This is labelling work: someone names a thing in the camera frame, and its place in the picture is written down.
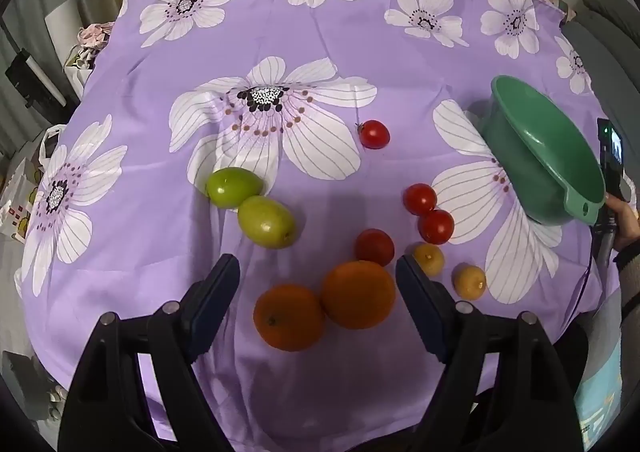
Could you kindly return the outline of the green plastic bowl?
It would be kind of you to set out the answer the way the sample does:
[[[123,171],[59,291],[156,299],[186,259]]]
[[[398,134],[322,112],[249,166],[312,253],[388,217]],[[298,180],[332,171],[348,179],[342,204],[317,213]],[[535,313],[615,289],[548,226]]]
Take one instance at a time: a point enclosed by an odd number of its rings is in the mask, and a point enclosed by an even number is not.
[[[480,135],[527,217],[544,226],[597,222],[605,194],[600,164],[580,130],[544,94],[515,77],[495,77]]]

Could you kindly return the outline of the yellow cherry tomato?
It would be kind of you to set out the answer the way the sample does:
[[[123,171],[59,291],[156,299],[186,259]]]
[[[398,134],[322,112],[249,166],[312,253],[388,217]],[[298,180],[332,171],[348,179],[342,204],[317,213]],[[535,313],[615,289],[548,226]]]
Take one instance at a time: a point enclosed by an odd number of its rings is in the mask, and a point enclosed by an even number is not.
[[[445,267],[445,257],[437,245],[422,243],[417,245],[412,256],[422,271],[429,278],[434,278],[442,273]]]
[[[482,268],[472,264],[459,264],[452,274],[452,285],[464,300],[480,299],[486,290],[487,280]]]

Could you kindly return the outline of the red cherry tomato pair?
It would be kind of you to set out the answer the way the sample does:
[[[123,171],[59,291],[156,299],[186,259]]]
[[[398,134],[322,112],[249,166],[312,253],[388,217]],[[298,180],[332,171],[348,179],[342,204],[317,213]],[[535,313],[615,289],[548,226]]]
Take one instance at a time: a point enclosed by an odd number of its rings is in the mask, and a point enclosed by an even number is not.
[[[446,210],[433,209],[419,218],[418,230],[425,242],[442,245],[454,234],[454,218]]]
[[[436,207],[437,194],[428,184],[415,183],[404,191],[402,202],[410,214],[422,217]]]

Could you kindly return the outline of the orange fruit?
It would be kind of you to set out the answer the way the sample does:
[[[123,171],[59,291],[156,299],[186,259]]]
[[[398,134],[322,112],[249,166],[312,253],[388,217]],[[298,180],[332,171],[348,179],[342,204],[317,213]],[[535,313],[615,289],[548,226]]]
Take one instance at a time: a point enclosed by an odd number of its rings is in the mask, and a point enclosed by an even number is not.
[[[395,300],[392,276],[371,261],[339,264],[324,277],[320,287],[324,312],[348,330],[366,330],[382,323],[392,312]]]
[[[253,322],[267,345],[287,352],[314,346],[326,330],[317,294],[298,284],[280,284],[262,294],[254,305]]]

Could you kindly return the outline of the green jujube fruit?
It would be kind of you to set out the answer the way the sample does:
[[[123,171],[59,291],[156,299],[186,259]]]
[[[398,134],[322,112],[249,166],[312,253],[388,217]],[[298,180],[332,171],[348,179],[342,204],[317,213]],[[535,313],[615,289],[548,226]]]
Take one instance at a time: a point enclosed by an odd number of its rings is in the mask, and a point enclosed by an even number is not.
[[[238,223],[247,238],[270,250],[291,246],[296,239],[296,221],[292,212],[265,196],[247,198],[238,208]]]
[[[238,208],[247,198],[262,194],[262,179],[244,168],[227,167],[213,172],[206,181],[205,192],[218,208]]]

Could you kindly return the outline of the grey sofa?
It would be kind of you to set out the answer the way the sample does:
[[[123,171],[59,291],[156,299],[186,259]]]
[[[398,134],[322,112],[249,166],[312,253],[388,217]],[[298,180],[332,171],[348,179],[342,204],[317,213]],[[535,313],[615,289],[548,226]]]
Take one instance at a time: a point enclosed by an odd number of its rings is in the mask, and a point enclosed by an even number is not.
[[[626,148],[639,152],[639,10],[628,0],[582,0],[562,31]]]

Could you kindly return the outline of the white plastic shopping bag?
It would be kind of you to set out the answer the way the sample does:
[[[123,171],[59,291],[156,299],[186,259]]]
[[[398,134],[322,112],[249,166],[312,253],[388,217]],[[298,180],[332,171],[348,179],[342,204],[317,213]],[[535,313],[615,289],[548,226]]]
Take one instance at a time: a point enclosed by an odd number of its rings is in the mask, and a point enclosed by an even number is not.
[[[17,154],[17,163],[1,192],[1,234],[25,243],[38,186],[65,125],[54,125]]]

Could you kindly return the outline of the purple floral tablecloth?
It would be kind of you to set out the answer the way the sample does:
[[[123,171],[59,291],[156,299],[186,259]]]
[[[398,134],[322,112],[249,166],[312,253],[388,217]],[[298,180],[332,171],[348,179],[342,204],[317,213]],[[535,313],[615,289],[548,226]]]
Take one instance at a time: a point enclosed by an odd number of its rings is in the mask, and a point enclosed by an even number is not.
[[[418,242],[402,204],[434,186],[454,217],[448,268],[482,268],[480,308],[529,310],[551,338],[601,297],[581,222],[529,220],[474,125],[491,81],[528,82],[597,138],[600,104],[543,0],[128,0],[37,194],[22,263],[29,339],[68,385],[99,316],[146,316],[220,255],[242,278],[196,374],[239,451],[345,451],[416,424],[440,367],[402,302],[375,328],[330,326],[302,352],[268,346],[252,314],[280,283],[317,288],[357,235]],[[366,149],[378,120],[390,143]],[[239,167],[292,212],[296,239],[247,238],[209,176]]]

